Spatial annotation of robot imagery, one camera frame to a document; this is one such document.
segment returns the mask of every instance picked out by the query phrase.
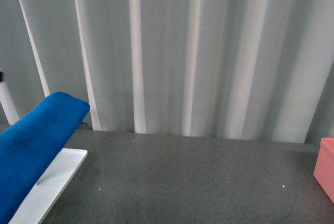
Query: white curtain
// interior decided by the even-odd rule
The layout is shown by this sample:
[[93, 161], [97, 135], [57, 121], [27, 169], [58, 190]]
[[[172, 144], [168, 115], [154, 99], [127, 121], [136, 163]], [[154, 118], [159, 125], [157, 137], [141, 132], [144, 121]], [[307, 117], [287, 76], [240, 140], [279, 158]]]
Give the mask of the white curtain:
[[51, 92], [100, 131], [334, 136], [334, 0], [0, 0], [0, 123]]

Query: pink container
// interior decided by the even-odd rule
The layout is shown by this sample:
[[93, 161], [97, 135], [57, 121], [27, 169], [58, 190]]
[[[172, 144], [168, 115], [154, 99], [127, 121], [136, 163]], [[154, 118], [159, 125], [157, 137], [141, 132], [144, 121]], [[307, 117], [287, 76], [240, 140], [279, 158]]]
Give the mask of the pink container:
[[334, 139], [321, 139], [314, 177], [334, 203]]

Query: blue cloth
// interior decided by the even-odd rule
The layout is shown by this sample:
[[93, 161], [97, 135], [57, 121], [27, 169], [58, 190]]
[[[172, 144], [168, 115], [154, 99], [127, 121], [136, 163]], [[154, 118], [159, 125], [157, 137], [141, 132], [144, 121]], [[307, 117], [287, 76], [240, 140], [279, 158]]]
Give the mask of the blue cloth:
[[11, 220], [89, 108], [82, 100], [55, 92], [0, 134], [1, 224]]

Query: white board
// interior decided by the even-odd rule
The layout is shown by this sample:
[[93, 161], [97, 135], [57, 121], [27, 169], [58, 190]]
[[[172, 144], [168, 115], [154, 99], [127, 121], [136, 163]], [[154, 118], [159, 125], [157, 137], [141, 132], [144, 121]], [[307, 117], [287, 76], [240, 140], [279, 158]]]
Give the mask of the white board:
[[42, 223], [86, 156], [86, 150], [63, 148], [31, 189], [9, 224]]

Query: speckled surface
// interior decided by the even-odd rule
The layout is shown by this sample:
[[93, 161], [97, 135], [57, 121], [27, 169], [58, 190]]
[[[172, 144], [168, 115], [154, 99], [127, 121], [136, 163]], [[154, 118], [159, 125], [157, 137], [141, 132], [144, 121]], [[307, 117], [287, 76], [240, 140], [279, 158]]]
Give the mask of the speckled surface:
[[310, 144], [78, 130], [67, 147], [88, 157], [44, 224], [334, 223]]

